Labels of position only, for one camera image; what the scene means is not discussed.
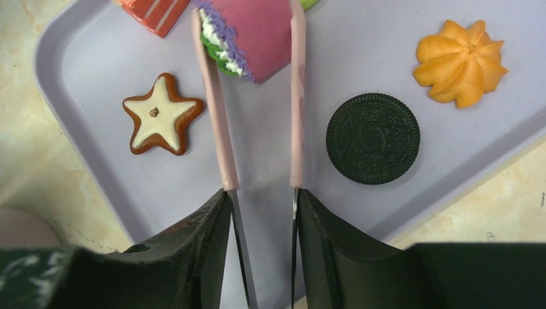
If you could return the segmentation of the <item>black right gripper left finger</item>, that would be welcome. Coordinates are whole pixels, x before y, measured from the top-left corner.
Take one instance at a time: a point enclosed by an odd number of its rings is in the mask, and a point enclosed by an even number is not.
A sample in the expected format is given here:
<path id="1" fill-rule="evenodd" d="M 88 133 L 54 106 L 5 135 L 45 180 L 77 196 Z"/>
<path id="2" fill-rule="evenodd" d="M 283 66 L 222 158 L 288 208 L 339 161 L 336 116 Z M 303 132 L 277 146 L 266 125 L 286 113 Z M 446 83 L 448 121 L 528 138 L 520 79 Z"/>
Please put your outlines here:
<path id="1" fill-rule="evenodd" d="M 83 247 L 1 251 L 2 308 L 218 308 L 232 202 L 199 209 L 124 252 Z"/>

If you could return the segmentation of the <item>pink cake slice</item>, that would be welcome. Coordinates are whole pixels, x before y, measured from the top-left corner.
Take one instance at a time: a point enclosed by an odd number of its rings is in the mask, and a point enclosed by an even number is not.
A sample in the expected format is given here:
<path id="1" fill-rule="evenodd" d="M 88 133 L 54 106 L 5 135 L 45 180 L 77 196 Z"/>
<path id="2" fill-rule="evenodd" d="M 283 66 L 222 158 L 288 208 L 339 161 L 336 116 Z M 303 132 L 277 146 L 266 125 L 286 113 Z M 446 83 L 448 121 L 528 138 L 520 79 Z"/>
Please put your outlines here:
<path id="1" fill-rule="evenodd" d="M 291 59 L 291 21 L 302 1 L 197 1 L 196 42 L 212 67 L 264 83 Z"/>

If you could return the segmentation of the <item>pink food tongs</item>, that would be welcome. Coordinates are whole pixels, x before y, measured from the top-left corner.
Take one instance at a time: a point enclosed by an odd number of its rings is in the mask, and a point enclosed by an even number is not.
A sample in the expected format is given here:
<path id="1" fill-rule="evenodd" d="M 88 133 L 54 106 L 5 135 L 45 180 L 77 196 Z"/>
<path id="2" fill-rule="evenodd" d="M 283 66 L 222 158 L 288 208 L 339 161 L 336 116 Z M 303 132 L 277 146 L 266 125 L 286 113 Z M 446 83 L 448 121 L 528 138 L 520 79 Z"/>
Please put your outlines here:
<path id="1" fill-rule="evenodd" d="M 290 184 L 294 189 L 292 201 L 292 255 L 291 255 L 291 289 L 296 289 L 296 258 L 299 191 L 303 186 L 303 142 L 304 126 L 303 111 L 305 105 L 305 61 L 306 61 L 306 17 L 299 1 L 291 1 L 291 159 Z M 198 56 L 206 99 L 211 116 L 212 129 L 216 144 L 216 155 L 224 190 L 232 202 L 232 218 L 235 238 L 238 248 L 245 297 L 249 308 L 258 307 L 256 288 L 250 265 L 250 257 L 246 242 L 243 220 L 238 201 L 239 188 L 236 164 L 232 150 L 229 125 L 225 109 L 225 101 L 221 89 L 218 70 L 214 61 L 208 56 L 200 40 L 202 23 L 197 10 L 192 12 L 192 32 L 196 54 Z"/>

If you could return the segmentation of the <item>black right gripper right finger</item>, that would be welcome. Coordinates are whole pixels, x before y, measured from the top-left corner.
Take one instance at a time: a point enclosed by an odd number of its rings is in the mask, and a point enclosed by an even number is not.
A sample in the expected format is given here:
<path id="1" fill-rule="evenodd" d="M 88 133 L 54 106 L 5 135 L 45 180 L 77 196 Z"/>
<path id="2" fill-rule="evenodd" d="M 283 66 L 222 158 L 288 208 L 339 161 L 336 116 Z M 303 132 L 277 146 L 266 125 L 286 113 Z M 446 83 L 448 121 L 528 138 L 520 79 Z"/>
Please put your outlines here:
<path id="1" fill-rule="evenodd" d="M 309 308 L 544 308 L 543 243 L 417 243 L 400 250 L 298 194 Z"/>

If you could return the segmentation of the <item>red striped cake piece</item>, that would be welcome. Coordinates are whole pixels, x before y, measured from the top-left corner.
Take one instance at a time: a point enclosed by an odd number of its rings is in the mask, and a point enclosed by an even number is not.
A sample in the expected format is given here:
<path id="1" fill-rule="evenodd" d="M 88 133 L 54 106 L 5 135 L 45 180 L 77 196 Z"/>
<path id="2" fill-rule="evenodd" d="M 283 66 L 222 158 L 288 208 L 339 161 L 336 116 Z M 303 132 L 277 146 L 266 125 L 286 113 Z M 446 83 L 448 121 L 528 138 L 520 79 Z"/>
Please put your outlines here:
<path id="1" fill-rule="evenodd" d="M 132 18 L 160 38 L 164 38 L 190 0 L 113 0 Z"/>

